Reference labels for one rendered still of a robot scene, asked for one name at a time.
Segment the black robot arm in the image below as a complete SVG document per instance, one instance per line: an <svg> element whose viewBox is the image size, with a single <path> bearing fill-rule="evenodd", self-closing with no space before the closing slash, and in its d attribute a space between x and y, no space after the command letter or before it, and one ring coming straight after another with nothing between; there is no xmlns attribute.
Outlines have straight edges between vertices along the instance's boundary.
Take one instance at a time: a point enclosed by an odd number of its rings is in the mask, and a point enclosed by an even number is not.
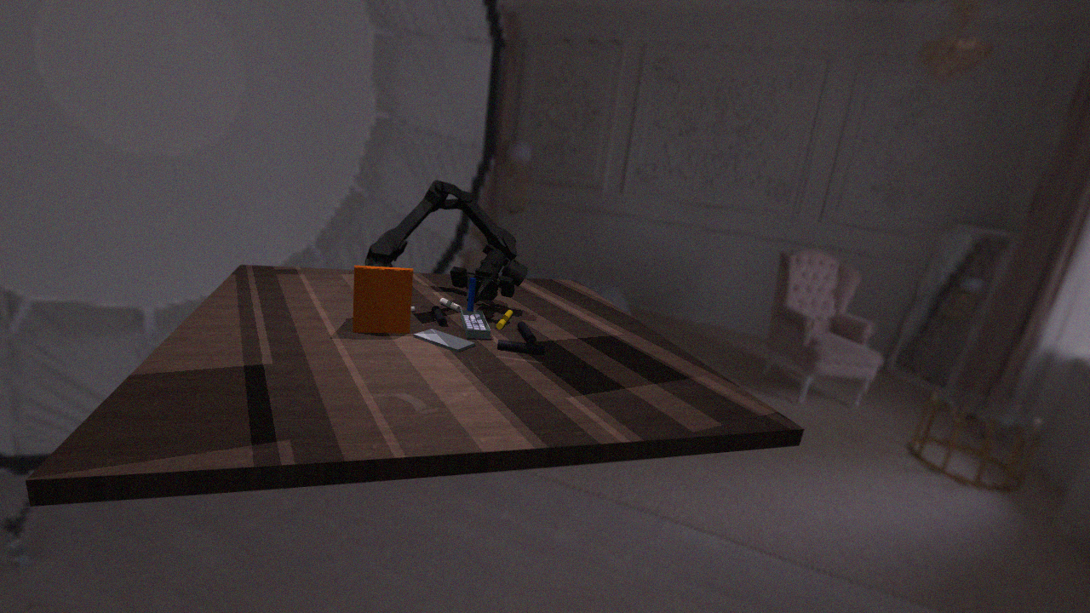
<svg viewBox="0 0 1090 613"><path fill-rule="evenodd" d="M448 194L457 199L447 199ZM468 215L468 219L473 221L479 230L485 235L488 244L483 249L487 255L485 259L498 261L501 265L502 276L513 277L514 284L519 287L528 275L528 267L516 261L517 250L514 249L514 236L507 232L505 228L496 225L491 217L482 211L471 193L461 191L458 187L441 180L433 180L432 185L426 191L425 197L421 200L416 207L405 215L392 230L388 230L379 236L377 242L370 247L370 254L365 259L365 266L392 267L390 261L396 261L404 253L405 237L411 235L416 226L425 220L426 215L437 209L460 209ZM505 266L505 268L502 268Z"/></svg>

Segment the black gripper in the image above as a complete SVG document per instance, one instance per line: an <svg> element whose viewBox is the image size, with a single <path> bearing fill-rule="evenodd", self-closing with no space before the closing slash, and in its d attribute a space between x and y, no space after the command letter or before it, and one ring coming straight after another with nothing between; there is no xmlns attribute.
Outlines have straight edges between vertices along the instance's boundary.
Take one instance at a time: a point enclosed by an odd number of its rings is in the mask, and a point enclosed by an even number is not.
<svg viewBox="0 0 1090 613"><path fill-rule="evenodd" d="M514 295L514 281L513 277L499 277L498 274L501 271L501 265L498 261L493 259L480 260L480 267L473 272L468 272L467 268L453 267L450 269L451 283L455 287L464 288L468 290L468 283L470 283L470 277L476 278L476 284L480 284L479 295L474 298L474 303L479 302L480 299L487 295L496 295L498 288L502 288L502 296L513 296ZM497 283L497 279L501 283Z"/></svg>

